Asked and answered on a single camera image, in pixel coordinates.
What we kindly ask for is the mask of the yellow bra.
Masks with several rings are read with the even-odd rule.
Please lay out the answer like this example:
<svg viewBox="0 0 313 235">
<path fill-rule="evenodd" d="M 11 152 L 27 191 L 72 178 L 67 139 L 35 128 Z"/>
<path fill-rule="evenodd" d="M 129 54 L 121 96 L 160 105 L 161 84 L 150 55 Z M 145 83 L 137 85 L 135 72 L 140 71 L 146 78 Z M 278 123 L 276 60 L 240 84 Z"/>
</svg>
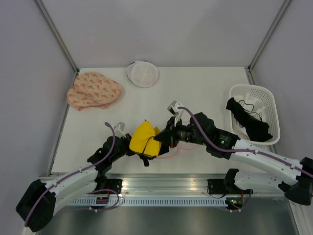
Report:
<svg viewBox="0 0 313 235">
<path fill-rule="evenodd" d="M 132 136 L 129 148 L 139 156 L 145 167 L 149 167 L 149 161 L 159 155 L 161 142 L 154 140 L 154 137 L 159 133 L 160 130 L 157 127 L 154 128 L 149 121 L 145 120 Z"/>
</svg>

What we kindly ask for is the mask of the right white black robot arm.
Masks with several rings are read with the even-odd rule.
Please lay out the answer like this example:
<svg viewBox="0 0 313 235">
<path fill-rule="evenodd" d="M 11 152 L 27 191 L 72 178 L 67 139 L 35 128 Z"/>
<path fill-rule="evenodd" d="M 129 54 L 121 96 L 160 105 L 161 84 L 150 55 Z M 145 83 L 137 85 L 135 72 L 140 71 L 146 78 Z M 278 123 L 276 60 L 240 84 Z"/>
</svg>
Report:
<svg viewBox="0 0 313 235">
<path fill-rule="evenodd" d="M 191 115 L 188 125 L 175 119 L 171 117 L 165 129 L 154 137 L 163 146 L 174 148 L 181 141 L 203 145 L 214 157 L 241 162 L 266 172 L 265 176 L 253 176 L 229 169 L 223 181 L 226 192 L 273 188 L 300 205 L 312 203 L 312 159 L 296 160 L 264 151 L 235 134 L 216 128 L 214 121 L 203 113 Z"/>
</svg>

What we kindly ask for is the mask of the pink-trimmed mesh laundry bag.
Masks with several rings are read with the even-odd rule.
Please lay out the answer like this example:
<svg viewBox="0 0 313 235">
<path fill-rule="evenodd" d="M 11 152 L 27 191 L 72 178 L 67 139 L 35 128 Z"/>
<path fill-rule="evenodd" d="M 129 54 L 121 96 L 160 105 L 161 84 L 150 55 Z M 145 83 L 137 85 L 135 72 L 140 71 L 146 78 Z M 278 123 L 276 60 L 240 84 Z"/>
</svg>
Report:
<svg viewBox="0 0 313 235">
<path fill-rule="evenodd" d="M 158 127 L 154 128 L 155 131 L 155 136 L 154 136 L 154 140 L 156 141 L 156 135 L 158 133 L 160 133 L 162 131 L 161 129 L 159 129 Z M 155 156 L 157 159 L 167 159 L 167 158 L 171 158 L 173 156 L 175 156 L 176 154 L 178 154 L 178 152 L 180 150 L 194 150 L 196 149 L 196 147 L 182 147 L 180 143 L 178 143 L 178 145 L 175 148 L 170 148 L 167 147 L 165 145 L 163 145 L 162 143 L 160 143 L 160 150 L 158 152 L 158 154 Z"/>
</svg>

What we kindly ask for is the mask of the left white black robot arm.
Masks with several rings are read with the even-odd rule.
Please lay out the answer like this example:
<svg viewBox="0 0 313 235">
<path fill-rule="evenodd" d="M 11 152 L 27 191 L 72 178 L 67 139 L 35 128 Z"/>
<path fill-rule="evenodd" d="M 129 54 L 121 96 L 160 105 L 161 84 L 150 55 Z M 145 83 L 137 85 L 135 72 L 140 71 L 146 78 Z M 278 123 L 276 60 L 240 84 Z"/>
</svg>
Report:
<svg viewBox="0 0 313 235">
<path fill-rule="evenodd" d="M 25 227 L 32 232 L 43 229 L 63 207 L 90 193 L 119 194 L 121 183 L 111 183 L 106 173 L 113 162 L 133 153 L 131 136 L 110 136 L 103 146 L 78 169 L 49 181 L 33 181 L 16 206 Z"/>
</svg>

